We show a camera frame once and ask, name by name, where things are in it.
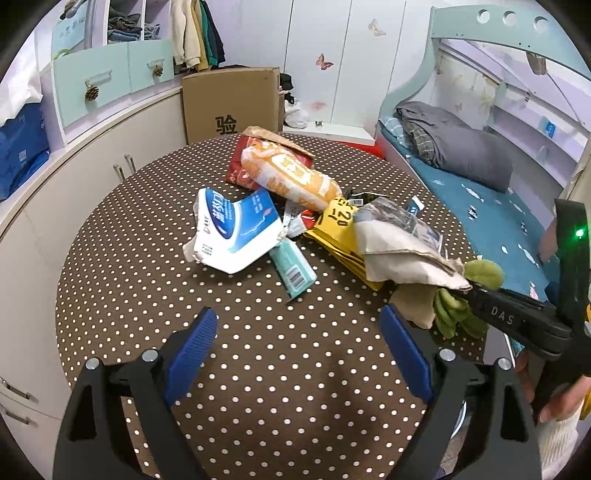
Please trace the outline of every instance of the sleeve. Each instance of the sleeve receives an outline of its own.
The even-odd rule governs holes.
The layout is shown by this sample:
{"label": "sleeve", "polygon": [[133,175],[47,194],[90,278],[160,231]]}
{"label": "sleeve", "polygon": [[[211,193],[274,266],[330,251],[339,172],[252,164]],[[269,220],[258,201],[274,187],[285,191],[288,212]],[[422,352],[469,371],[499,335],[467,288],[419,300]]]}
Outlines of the sleeve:
{"label": "sleeve", "polygon": [[186,19],[186,26],[184,32],[184,61],[187,67],[194,67],[200,62],[201,46],[199,43],[199,35],[197,34],[197,27],[193,21],[193,13],[191,12],[191,0],[183,1],[183,14]]}
{"label": "sleeve", "polygon": [[581,403],[579,409],[567,420],[551,420],[538,424],[536,430],[543,480],[552,480],[569,461],[579,437],[576,429],[582,408]]}
{"label": "sleeve", "polygon": [[184,32],[186,19],[181,8],[182,0],[172,0],[171,2],[171,22],[173,26],[173,56],[176,65],[184,63]]}

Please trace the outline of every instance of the human hand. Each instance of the human hand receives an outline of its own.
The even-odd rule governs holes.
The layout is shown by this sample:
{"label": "human hand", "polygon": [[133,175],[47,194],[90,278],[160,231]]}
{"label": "human hand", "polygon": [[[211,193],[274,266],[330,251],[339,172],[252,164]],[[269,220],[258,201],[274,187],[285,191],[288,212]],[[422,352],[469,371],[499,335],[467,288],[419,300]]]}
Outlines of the human hand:
{"label": "human hand", "polygon": [[[515,372],[525,391],[525,398],[531,403],[535,396],[535,389],[527,371],[530,353],[522,351],[515,360]],[[539,421],[546,423],[552,419],[562,421],[569,419],[579,409],[587,392],[591,389],[591,378],[581,377],[567,390],[552,396],[548,404],[542,408]]]}

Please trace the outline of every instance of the floor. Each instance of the floor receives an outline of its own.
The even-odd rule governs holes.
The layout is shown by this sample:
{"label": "floor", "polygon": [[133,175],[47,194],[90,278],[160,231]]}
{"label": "floor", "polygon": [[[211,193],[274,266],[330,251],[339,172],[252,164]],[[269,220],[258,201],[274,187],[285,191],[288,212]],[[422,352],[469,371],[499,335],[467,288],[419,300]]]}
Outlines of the floor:
{"label": "floor", "polygon": [[441,467],[445,470],[446,475],[452,473],[453,469],[456,467],[457,456],[464,445],[467,431],[468,422],[466,421],[457,435],[450,440],[449,445],[447,446],[445,455],[443,455],[443,459],[441,459]]}

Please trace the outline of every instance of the round table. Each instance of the round table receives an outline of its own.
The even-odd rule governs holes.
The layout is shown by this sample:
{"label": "round table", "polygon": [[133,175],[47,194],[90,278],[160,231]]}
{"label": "round table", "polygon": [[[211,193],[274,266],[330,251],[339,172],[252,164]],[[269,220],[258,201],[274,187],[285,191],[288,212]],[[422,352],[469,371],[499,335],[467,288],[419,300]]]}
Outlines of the round table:
{"label": "round table", "polygon": [[[474,259],[460,223],[419,182],[361,150],[285,136],[315,154],[315,168],[343,189],[382,192],[400,205],[418,195],[421,218],[444,234],[450,256]],[[228,135],[160,158],[107,195],[82,226],[57,290],[68,383],[85,359],[134,359],[210,306],[219,315],[217,338],[173,413],[212,478],[383,478],[424,413],[380,335],[388,286],[373,292],[304,237],[297,243],[318,281],[289,303],[268,255],[235,275],[183,257],[200,188],[232,200],[248,194],[224,181],[237,140]],[[433,335],[466,358],[482,357],[481,341]],[[159,478],[133,401],[123,402],[140,464]]]}

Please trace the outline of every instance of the yellow package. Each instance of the yellow package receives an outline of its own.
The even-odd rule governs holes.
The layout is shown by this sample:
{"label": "yellow package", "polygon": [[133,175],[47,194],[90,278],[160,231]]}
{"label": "yellow package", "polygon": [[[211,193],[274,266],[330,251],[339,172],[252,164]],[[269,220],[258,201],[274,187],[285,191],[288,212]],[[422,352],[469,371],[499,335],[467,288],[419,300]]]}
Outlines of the yellow package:
{"label": "yellow package", "polygon": [[357,275],[372,290],[378,291],[384,282],[366,278],[365,263],[357,253],[353,214],[358,210],[342,197],[333,199],[320,215],[313,229],[304,235],[326,248],[340,263]]}

